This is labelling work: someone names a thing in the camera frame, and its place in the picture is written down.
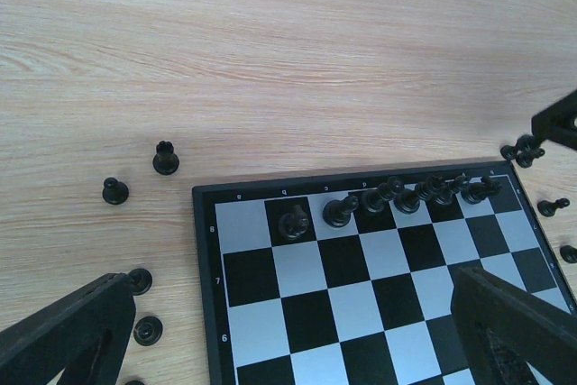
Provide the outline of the black and white chessboard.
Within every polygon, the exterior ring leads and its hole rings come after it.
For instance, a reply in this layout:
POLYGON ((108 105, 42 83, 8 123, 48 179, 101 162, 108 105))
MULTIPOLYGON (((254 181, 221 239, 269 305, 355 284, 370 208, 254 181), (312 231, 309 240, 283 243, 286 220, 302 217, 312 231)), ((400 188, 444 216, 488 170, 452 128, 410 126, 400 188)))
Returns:
POLYGON ((470 384, 451 315, 456 272, 481 267, 567 313, 576 301, 505 161, 197 186, 192 190, 209 378, 214 384, 470 384), (414 214, 363 206, 333 228, 325 205, 392 176, 497 180, 477 205, 414 214), (301 205, 296 241, 279 220, 301 205))

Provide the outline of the black king piece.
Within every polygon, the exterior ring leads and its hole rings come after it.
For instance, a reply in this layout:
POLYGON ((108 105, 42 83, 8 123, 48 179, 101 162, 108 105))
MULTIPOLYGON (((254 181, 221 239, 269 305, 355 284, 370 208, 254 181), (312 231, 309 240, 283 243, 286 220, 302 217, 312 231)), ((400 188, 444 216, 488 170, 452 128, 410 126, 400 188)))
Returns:
POLYGON ((384 210, 385 204, 393 200, 405 189, 400 177, 392 176, 381 182, 375 189, 362 193, 362 206, 371 214, 378 214, 384 210))

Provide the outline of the black bishop piece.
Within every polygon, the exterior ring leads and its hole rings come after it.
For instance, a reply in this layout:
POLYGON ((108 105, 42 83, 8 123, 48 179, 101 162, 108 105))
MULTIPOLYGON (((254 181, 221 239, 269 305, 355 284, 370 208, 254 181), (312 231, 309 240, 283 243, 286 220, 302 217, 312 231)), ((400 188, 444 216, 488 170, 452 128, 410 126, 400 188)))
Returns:
POLYGON ((333 228, 342 228, 351 221, 351 215, 359 206, 359 198, 348 195, 341 200, 331 200, 323 210, 324 221, 333 228))

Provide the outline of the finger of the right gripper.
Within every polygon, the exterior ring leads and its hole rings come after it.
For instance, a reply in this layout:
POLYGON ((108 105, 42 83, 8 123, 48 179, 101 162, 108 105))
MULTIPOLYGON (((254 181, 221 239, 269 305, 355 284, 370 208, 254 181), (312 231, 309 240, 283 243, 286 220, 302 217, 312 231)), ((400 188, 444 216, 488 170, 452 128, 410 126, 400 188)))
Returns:
POLYGON ((577 90, 574 90, 532 117, 531 132, 536 143, 550 141, 576 151, 576 115, 577 90))

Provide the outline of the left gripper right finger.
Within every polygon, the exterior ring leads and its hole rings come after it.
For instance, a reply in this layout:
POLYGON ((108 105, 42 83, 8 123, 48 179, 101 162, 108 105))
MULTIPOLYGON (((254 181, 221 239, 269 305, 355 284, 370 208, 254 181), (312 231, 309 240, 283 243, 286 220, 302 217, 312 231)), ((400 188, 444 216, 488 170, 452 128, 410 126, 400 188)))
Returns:
POLYGON ((456 272, 451 312, 476 384, 576 382, 576 317, 482 268, 456 272))

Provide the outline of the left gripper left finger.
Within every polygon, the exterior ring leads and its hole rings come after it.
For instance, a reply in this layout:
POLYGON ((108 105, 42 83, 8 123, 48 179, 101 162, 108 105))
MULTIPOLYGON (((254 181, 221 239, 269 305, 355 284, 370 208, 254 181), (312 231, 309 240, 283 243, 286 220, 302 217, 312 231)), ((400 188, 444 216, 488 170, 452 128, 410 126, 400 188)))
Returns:
POLYGON ((115 384, 134 319, 130 278, 105 274, 1 332, 1 382, 115 384))

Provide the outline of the black knight piece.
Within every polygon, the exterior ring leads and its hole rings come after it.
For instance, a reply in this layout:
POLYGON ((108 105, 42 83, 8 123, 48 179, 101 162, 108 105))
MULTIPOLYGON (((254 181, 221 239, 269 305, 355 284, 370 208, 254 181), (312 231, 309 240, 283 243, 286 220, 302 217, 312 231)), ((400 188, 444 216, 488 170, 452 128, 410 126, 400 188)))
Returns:
POLYGON ((279 233, 288 241, 296 241, 302 237, 310 226, 307 213, 301 205, 295 205, 279 220, 279 233))

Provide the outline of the black queen piece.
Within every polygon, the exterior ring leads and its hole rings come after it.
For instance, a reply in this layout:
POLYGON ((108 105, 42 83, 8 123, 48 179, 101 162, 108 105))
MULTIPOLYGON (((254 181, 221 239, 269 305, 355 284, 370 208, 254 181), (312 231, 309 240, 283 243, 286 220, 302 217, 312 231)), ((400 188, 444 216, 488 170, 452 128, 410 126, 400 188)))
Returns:
POLYGON ((425 180, 417 182, 413 189, 405 188, 397 195, 393 202, 395 208, 403 214, 414 214, 422 201, 428 201, 436 196, 444 186, 441 176, 428 176, 425 180))

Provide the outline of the black rook piece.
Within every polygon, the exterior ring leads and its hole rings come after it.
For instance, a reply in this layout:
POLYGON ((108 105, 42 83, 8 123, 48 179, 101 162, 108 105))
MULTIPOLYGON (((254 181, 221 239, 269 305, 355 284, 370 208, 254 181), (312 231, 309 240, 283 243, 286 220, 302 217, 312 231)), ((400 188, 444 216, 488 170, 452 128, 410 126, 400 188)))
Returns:
POLYGON ((160 141, 156 145, 156 154, 152 160, 153 168, 161 175, 168 176, 179 168, 179 157, 171 142, 160 141))

